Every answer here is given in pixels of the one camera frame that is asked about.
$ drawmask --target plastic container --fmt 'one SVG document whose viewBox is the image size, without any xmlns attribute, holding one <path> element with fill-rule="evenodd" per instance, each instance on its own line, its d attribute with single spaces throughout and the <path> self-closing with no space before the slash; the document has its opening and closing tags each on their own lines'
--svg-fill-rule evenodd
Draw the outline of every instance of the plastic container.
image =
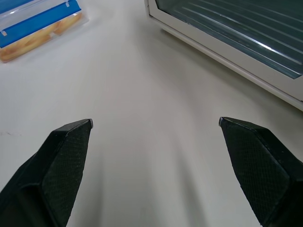
<svg viewBox="0 0 303 227">
<path fill-rule="evenodd" d="M 0 0 L 0 60 L 13 60 L 87 21 L 79 0 Z"/>
</svg>

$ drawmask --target glass door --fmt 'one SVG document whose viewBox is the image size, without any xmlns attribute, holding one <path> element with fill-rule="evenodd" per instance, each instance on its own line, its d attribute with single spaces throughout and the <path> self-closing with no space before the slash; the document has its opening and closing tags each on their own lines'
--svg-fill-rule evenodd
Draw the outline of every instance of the glass door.
<svg viewBox="0 0 303 227">
<path fill-rule="evenodd" d="M 303 74 L 302 0 L 156 0 L 158 8 L 296 79 Z"/>
</svg>

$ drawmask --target white tabletop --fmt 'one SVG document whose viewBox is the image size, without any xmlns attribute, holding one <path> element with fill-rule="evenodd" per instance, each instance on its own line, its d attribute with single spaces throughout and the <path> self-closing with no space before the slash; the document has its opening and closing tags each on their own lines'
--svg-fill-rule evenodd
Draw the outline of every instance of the white tabletop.
<svg viewBox="0 0 303 227">
<path fill-rule="evenodd" d="M 93 11 L 0 65 L 0 189 L 52 130 L 92 118 L 69 227 L 258 227 L 219 117 L 269 128 L 303 160 L 303 112 L 161 31 L 143 0 Z"/>
</svg>

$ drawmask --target blue lid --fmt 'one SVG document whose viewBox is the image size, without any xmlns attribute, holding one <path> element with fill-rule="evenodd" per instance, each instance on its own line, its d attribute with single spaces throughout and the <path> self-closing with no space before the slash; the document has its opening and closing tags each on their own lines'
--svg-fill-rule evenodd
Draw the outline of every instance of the blue lid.
<svg viewBox="0 0 303 227">
<path fill-rule="evenodd" d="M 71 14 L 81 11 L 81 8 L 79 7 L 76 0 L 69 0 L 68 3 L 68 7 L 66 3 L 62 3 L 33 17 L 30 17 L 3 29 L 6 34 L 4 35 L 3 33 L 0 33 L 0 48 L 18 41 L 19 39 L 22 39 L 23 37 L 26 37 L 42 28 L 45 28 L 46 26 L 49 26 L 65 17 L 68 17 Z"/>
</svg>

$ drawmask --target mini fridge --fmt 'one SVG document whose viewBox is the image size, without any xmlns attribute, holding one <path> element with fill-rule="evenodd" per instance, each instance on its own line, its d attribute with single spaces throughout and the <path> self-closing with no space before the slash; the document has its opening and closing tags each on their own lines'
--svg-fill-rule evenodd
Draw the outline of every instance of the mini fridge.
<svg viewBox="0 0 303 227">
<path fill-rule="evenodd" d="M 161 28 L 303 111 L 303 1 L 145 0 Z"/>
</svg>

